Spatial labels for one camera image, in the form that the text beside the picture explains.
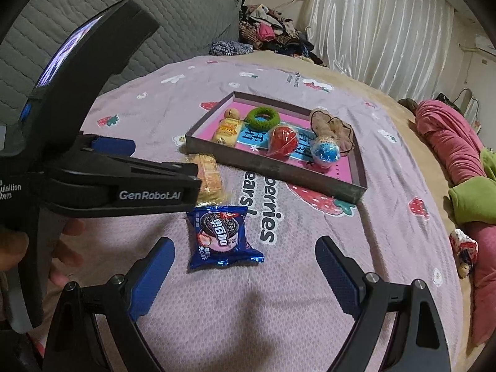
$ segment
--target finger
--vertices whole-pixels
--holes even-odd
[[[59,259],[67,266],[81,267],[83,265],[83,256],[73,251],[62,241],[57,242],[51,257]]]
[[[69,282],[69,278],[52,264],[50,266],[50,281],[57,285],[57,287],[63,288]]]
[[[24,232],[0,233],[0,271],[7,271],[22,260],[29,245]]]
[[[86,224],[82,219],[71,218],[65,224],[62,233],[64,235],[78,236],[81,235],[86,229]]]

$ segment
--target sheer curtain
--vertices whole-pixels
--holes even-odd
[[[395,99],[429,99],[444,68],[454,9],[445,0],[308,0],[315,53]]]

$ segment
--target gray quilted headboard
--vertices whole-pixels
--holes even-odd
[[[0,124],[14,123],[35,82],[79,25],[120,0],[31,0],[0,45]],[[134,0],[160,28],[102,92],[166,64],[208,54],[212,41],[237,40],[240,0]]]

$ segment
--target beige bed sheet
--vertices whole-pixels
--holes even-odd
[[[266,67],[278,68],[285,71],[298,71],[302,76],[337,86],[363,96],[380,104],[389,114],[399,133],[408,144],[413,157],[417,161],[423,177],[437,204],[442,220],[446,227],[446,238],[456,226],[453,222],[453,208],[448,198],[449,182],[443,166],[438,162],[428,145],[419,138],[415,129],[415,117],[390,96],[345,75],[331,71],[303,60],[275,54],[269,51],[256,51],[244,56],[227,57],[229,60],[244,63],[259,64]],[[482,351],[483,346],[473,348],[470,345],[470,320],[472,314],[472,285],[468,278],[460,281],[463,295],[463,346],[458,354],[454,372],[466,372]]]

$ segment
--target green ring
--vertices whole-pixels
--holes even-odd
[[[257,120],[258,116],[263,116],[267,119]],[[248,115],[246,115],[245,122],[248,123],[252,130],[267,132],[272,127],[276,127],[281,122],[281,118],[279,117],[279,113],[274,109],[261,107],[251,110]]]

